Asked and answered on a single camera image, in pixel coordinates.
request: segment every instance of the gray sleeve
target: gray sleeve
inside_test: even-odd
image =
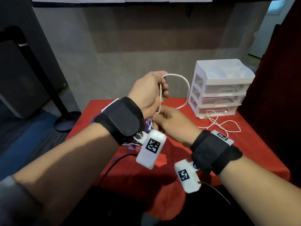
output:
[[[0,182],[0,226],[48,225],[41,214],[42,205],[12,176]]]

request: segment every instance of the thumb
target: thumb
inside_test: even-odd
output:
[[[163,127],[164,122],[166,121],[166,118],[162,114],[155,113],[153,117],[153,122],[155,122],[157,125],[160,125]]]

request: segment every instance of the right hand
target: right hand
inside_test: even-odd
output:
[[[190,147],[202,132],[179,110],[164,105],[161,106],[160,113],[155,114],[153,122],[185,147]]]

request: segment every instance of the wrist-mounted device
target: wrist-mounted device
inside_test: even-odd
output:
[[[214,130],[204,130],[191,145],[191,158],[204,173],[219,175],[230,161],[242,157],[242,152],[232,145],[233,140]]]
[[[114,101],[102,110],[94,122],[102,124],[119,146],[132,141],[136,133],[145,129],[140,108],[128,97]]]

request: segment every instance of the table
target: table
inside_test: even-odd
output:
[[[163,104],[178,107],[184,104],[185,100],[185,98],[169,98]],[[90,101],[66,139],[71,138],[87,127],[92,118],[112,101],[113,100]],[[188,104],[181,108],[180,111],[198,126],[206,127],[210,123],[209,119],[197,119]],[[273,151],[263,142],[239,113],[233,116],[219,117],[218,122],[222,123],[227,120],[236,121],[241,128],[240,133],[229,133],[229,138],[235,141],[235,145],[244,155],[281,178],[289,180],[290,171],[288,168],[277,158]],[[224,128],[227,130],[237,129],[233,122],[224,124]],[[214,129],[220,131],[217,126],[210,128],[210,130]],[[113,158],[119,158],[127,152],[128,149],[121,146]],[[147,213],[160,220],[171,220],[182,210],[186,197],[186,193],[175,173],[174,164],[183,159],[191,160],[190,154],[191,151],[188,148],[167,137],[152,170],[136,163],[135,157],[128,156],[113,167],[101,186],[112,192],[145,203],[149,207]],[[113,161],[108,163],[94,182],[94,186],[98,185],[103,174],[112,163]],[[213,172],[210,175],[205,175],[198,171],[198,175],[200,180],[210,183],[213,186],[221,185],[220,180]]]

